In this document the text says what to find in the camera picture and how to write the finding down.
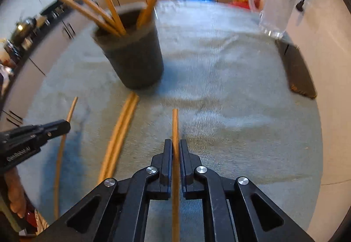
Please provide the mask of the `person's hand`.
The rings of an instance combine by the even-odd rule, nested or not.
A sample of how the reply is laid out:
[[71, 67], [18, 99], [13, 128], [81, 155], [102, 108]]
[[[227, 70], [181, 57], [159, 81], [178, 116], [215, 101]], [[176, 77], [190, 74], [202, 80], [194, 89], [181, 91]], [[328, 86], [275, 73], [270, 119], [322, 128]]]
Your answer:
[[20, 218], [24, 218], [26, 214], [26, 198], [17, 168], [7, 171], [4, 174], [4, 179], [8, 187], [9, 208]]

